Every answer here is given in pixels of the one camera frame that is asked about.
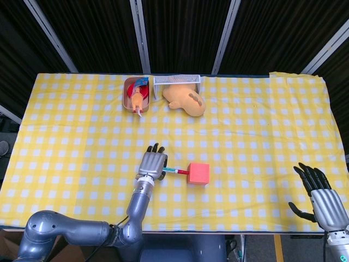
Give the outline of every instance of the red foam cube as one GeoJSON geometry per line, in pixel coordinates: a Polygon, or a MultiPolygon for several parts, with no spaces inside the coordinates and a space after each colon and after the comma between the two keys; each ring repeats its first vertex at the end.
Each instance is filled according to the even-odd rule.
{"type": "Polygon", "coordinates": [[[208,184],[209,183],[209,164],[190,163],[188,166],[187,182],[191,184],[208,184]]]}

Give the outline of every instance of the yellow checkered tablecloth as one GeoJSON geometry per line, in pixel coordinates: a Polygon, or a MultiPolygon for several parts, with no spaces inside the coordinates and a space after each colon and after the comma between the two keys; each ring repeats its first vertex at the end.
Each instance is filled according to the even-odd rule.
{"type": "Polygon", "coordinates": [[[210,164],[210,183],[156,181],[147,230],[319,231],[292,167],[322,169],[348,208],[349,177],[322,78],[203,77],[203,117],[151,102],[142,118],[122,107],[127,76],[39,74],[0,191],[0,224],[24,227],[35,211],[120,221],[143,153],[156,141],[169,166],[210,164]]]}

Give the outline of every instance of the gray robot arm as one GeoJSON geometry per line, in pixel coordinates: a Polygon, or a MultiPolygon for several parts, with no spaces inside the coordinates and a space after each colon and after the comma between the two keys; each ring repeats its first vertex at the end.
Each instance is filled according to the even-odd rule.
{"type": "Polygon", "coordinates": [[[84,221],[66,217],[53,211],[39,211],[27,222],[18,259],[15,261],[45,261],[58,235],[63,235],[72,245],[122,247],[139,241],[142,237],[142,221],[145,217],[154,180],[164,176],[167,164],[163,147],[149,147],[143,156],[137,176],[137,184],[127,208],[128,220],[119,227],[107,222],[84,221]]]}
{"type": "Polygon", "coordinates": [[[300,211],[294,203],[288,203],[292,211],[301,218],[317,222],[328,232],[327,244],[335,261],[349,261],[349,218],[337,192],[331,189],[325,174],[317,168],[302,163],[294,167],[300,175],[310,197],[314,215],[300,211]]]}

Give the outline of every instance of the robotic hand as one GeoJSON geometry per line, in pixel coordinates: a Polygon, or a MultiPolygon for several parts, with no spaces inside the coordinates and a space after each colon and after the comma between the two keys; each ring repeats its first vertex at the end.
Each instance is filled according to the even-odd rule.
{"type": "Polygon", "coordinates": [[[317,222],[328,232],[327,243],[336,261],[349,261],[349,218],[337,192],[331,189],[326,175],[317,168],[299,163],[294,170],[299,174],[310,197],[314,215],[299,210],[294,203],[288,205],[299,217],[317,222]]]}
{"type": "Polygon", "coordinates": [[[18,259],[21,262],[42,262],[49,256],[55,239],[63,235],[72,245],[115,246],[132,245],[142,237],[142,221],[147,211],[154,181],[165,176],[163,167],[167,165],[164,147],[158,143],[148,147],[143,156],[137,184],[127,208],[127,222],[124,225],[109,225],[101,221],[72,219],[53,211],[39,211],[27,222],[20,244],[18,259]]]}

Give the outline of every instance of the black curtain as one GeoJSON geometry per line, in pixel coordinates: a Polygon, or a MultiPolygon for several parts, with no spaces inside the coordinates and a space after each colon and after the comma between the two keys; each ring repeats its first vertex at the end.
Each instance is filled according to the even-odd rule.
{"type": "Polygon", "coordinates": [[[346,154],[349,154],[349,39],[314,74],[326,81],[331,109],[346,154]]]}
{"type": "Polygon", "coordinates": [[[79,72],[142,72],[128,0],[37,2],[79,72]]]}
{"type": "Polygon", "coordinates": [[[241,1],[219,73],[300,73],[347,19],[349,1],[241,1]]]}
{"type": "Polygon", "coordinates": [[[210,74],[230,0],[143,0],[152,73],[210,74]]]}
{"type": "Polygon", "coordinates": [[[22,0],[0,1],[0,105],[23,117],[38,73],[68,69],[22,0]]]}

